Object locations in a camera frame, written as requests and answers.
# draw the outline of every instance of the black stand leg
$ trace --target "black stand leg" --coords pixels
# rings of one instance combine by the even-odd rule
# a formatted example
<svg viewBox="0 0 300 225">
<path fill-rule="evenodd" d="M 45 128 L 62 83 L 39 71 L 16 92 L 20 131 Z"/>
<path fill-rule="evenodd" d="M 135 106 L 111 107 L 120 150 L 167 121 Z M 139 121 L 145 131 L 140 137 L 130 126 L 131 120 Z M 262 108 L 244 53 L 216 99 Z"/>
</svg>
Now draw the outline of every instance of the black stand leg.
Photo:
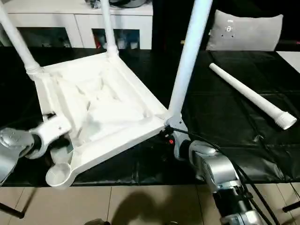
<svg viewBox="0 0 300 225">
<path fill-rule="evenodd" d="M 282 208 L 283 212 L 288 212 L 300 207 L 300 201 Z"/>
<path fill-rule="evenodd" d="M 0 203 L 0 211 L 8 213 L 14 217 L 18 217 L 20 219 L 24 218 L 24 216 L 25 216 L 25 213 L 14 210 L 13 208 L 10 208 L 7 205 L 4 205 L 2 203 Z"/>
</svg>

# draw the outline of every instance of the floor tile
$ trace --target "floor tile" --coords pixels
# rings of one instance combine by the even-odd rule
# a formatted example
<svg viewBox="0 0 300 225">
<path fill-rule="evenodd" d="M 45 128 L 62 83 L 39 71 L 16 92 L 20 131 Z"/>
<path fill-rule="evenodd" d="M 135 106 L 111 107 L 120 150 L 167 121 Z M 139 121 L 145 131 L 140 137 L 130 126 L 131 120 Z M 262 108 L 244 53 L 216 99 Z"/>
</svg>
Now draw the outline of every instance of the floor tile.
<svg viewBox="0 0 300 225">
<path fill-rule="evenodd" d="M 25 188 L 17 204 L 27 208 L 24 219 L 12 218 L 10 225 L 84 225 L 106 220 L 111 187 Z"/>
<path fill-rule="evenodd" d="M 199 202 L 203 216 L 204 225 L 220 224 L 220 213 L 216 207 L 214 198 L 207 185 L 197 186 Z"/>
<path fill-rule="evenodd" d="M 253 194 L 254 201 L 256 202 L 256 204 L 271 221 L 271 223 L 274 223 L 255 191 L 250 185 L 247 186 L 249 191 Z M 293 222 L 292 215 L 290 213 L 284 213 L 282 211 L 282 208 L 285 206 L 285 200 L 283 199 L 283 196 L 281 195 L 276 184 L 256 184 L 256 187 L 261 192 L 264 199 L 267 201 L 267 203 L 269 204 L 269 206 L 271 207 L 278 221 L 281 224 L 289 222 L 288 224 L 295 225 L 295 223 Z"/>
<path fill-rule="evenodd" d="M 290 184 L 277 184 L 279 191 L 281 192 L 286 205 L 296 203 L 300 198 L 294 192 Z M 293 183 L 294 188 L 300 194 L 300 183 Z M 294 209 L 291 212 L 292 217 L 295 220 L 296 225 L 300 225 L 300 208 Z"/>
<path fill-rule="evenodd" d="M 202 225 L 195 185 L 112 187 L 112 225 Z"/>
<path fill-rule="evenodd" d="M 11 208 L 15 208 L 21 193 L 24 188 L 22 187 L 1 187 L 0 188 L 0 203 L 5 204 Z M 7 225 L 11 216 L 7 213 L 0 211 L 0 224 Z"/>
</svg>

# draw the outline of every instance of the robotic arm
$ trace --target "robotic arm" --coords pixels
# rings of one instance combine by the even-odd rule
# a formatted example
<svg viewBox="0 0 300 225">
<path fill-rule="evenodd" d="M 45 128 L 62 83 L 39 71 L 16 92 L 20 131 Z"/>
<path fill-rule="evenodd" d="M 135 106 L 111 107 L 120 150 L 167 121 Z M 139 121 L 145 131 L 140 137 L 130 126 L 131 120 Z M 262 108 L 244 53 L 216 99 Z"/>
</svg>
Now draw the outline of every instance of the robotic arm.
<svg viewBox="0 0 300 225">
<path fill-rule="evenodd" d="M 187 160 L 196 172 L 196 178 L 205 180 L 220 212 L 223 225 L 263 225 L 258 212 L 252 209 L 251 193 L 245 191 L 229 158 L 213 144 L 191 141 L 181 117 L 172 117 L 163 133 L 175 140 L 175 157 Z"/>
<path fill-rule="evenodd" d="M 14 170 L 18 159 L 42 157 L 53 141 L 71 130 L 64 116 L 54 115 L 29 131 L 5 128 L 0 131 L 0 186 Z"/>
</svg>

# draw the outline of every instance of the black tablecloth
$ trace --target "black tablecloth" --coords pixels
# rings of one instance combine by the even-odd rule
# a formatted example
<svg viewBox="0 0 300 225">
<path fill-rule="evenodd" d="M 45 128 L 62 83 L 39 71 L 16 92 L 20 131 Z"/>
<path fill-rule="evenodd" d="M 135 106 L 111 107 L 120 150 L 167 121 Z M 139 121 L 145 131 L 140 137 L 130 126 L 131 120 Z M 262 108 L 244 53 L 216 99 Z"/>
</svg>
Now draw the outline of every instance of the black tablecloth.
<svg viewBox="0 0 300 225">
<path fill-rule="evenodd" d="M 29 129 L 41 121 L 34 83 L 13 48 L 0 48 L 0 126 Z M 41 66 L 99 53 L 96 49 L 32 49 Z M 168 107 L 180 56 L 147 50 L 121 51 L 120 57 Z M 300 126 L 281 130 L 255 105 L 209 69 L 225 71 L 284 111 L 300 117 L 300 75 L 275 52 L 200 52 L 183 107 L 190 131 L 222 147 L 254 182 L 300 181 Z M 47 186 L 49 152 L 21 158 L 6 186 Z M 155 136 L 78 175 L 74 186 L 201 183 L 173 146 Z"/>
</svg>

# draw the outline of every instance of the white cabinet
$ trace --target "white cabinet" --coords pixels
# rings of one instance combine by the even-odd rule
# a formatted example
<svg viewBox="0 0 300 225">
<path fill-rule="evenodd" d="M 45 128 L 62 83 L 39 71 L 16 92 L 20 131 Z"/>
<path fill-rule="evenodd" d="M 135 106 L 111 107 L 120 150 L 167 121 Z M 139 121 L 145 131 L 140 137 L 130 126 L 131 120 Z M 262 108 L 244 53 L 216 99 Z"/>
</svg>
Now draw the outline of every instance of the white cabinet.
<svg viewBox="0 0 300 225">
<path fill-rule="evenodd" d="M 19 28 L 64 28 L 70 45 L 95 48 L 97 29 L 104 29 L 101 9 L 92 9 L 85 0 L 9 0 L 5 4 L 12 22 Z M 111 7 L 112 26 L 138 30 L 140 49 L 151 49 L 152 4 L 138 8 Z M 3 32 L 0 41 L 7 45 Z"/>
<path fill-rule="evenodd" d="M 81 35 L 73 14 L 9 14 L 16 27 L 62 27 L 73 48 L 83 48 Z"/>
<path fill-rule="evenodd" d="M 93 29 L 104 29 L 102 15 L 75 15 L 85 48 L 95 48 Z M 138 30 L 140 49 L 151 49 L 152 16 L 112 15 L 112 28 L 118 30 Z"/>
</svg>

